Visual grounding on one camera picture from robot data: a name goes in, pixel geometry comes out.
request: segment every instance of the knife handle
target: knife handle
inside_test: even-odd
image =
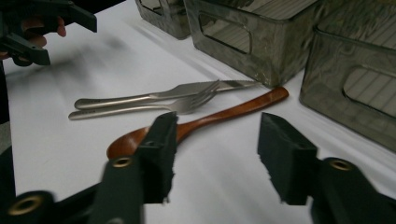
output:
[[[119,98],[108,98],[108,99],[79,99],[75,102],[75,108],[96,109],[96,108],[108,107],[113,105],[154,102],[155,99],[156,99],[156,95],[153,93],[136,95],[136,96],[119,97]]]
[[[116,105],[97,109],[85,109],[70,113],[69,119],[94,119],[111,115],[124,114],[134,111],[150,109],[168,109],[166,105]]]

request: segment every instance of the wooden spoon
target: wooden spoon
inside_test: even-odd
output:
[[[190,133],[203,126],[215,122],[225,121],[227,119],[234,119],[255,112],[267,107],[268,105],[273,105],[277,102],[280,102],[286,99],[288,96],[289,93],[285,88],[278,87],[241,105],[222,110],[218,113],[203,117],[201,119],[178,124],[177,143],[179,144]],[[145,127],[121,136],[108,147],[107,157],[112,159],[118,156],[128,156],[134,154],[148,131],[149,127]]]

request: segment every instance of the spoon handle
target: spoon handle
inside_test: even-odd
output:
[[[235,119],[240,116],[261,110],[269,105],[278,103],[289,96],[288,91],[283,87],[275,88],[264,95],[247,101],[241,105],[236,105],[229,109],[222,110],[218,113],[196,119],[187,123],[177,125],[177,142],[183,141],[193,131],[208,124]]]

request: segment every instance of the fork handle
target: fork handle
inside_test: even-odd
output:
[[[69,119],[94,119],[104,116],[129,113],[139,110],[168,109],[164,105],[115,105],[98,109],[79,110],[70,113]]]
[[[261,110],[269,105],[276,104],[289,96],[289,92],[283,87],[277,87],[264,95],[241,105],[222,110],[218,113],[177,125],[177,142],[183,141],[193,131],[216,122],[238,118],[246,114]]]
[[[156,101],[156,94],[142,94],[108,99],[79,99],[75,102],[76,109],[96,109],[100,107],[124,105],[131,103],[148,103]]]

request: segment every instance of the finger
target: finger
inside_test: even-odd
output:
[[[57,33],[59,36],[65,37],[66,36],[66,27],[64,27],[64,19],[58,17],[58,30]]]
[[[31,17],[21,23],[22,30],[25,32],[31,28],[44,27],[44,23],[38,17]]]
[[[37,36],[38,36],[38,34],[36,34],[36,33],[34,33],[34,32],[31,32],[31,31],[26,31],[26,32],[24,33],[24,35],[23,35],[23,37],[24,37],[25,39],[27,39],[27,40],[33,39],[33,38],[35,38],[35,37],[37,37]]]
[[[34,33],[30,33],[29,36],[30,36],[29,41],[32,42],[33,44],[39,47],[44,47],[47,45],[46,37],[42,35],[36,35]]]
[[[0,61],[9,58],[8,52],[0,52]]]

